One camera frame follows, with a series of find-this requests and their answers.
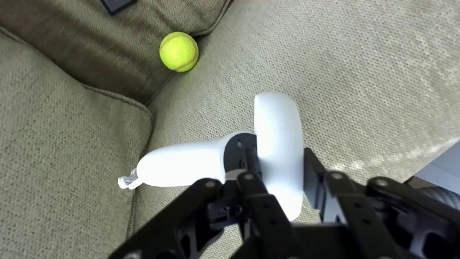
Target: couch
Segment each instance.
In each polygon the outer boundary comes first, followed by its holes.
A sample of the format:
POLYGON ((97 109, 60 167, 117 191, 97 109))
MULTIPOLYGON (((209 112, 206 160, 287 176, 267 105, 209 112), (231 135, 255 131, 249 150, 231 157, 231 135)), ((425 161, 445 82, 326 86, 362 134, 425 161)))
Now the couch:
MULTIPOLYGON (((182 187, 123 191, 159 147, 252 131, 252 97, 290 95, 304 145, 359 183, 405 181, 458 141, 454 2, 0 0, 1 258, 106 258, 182 187), (188 74, 160 66, 180 30, 188 74)), ((300 223, 317 222, 303 206, 300 223)), ((239 245, 235 229, 203 258, 239 245)))

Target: tennis ball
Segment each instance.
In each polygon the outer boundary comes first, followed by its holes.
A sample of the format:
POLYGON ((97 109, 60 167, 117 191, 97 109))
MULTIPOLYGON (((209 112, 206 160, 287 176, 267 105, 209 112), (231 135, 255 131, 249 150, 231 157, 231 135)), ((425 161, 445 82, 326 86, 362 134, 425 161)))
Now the tennis ball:
POLYGON ((198 62, 198 45, 189 35, 172 32, 160 40, 159 59, 170 71, 186 72, 198 62))

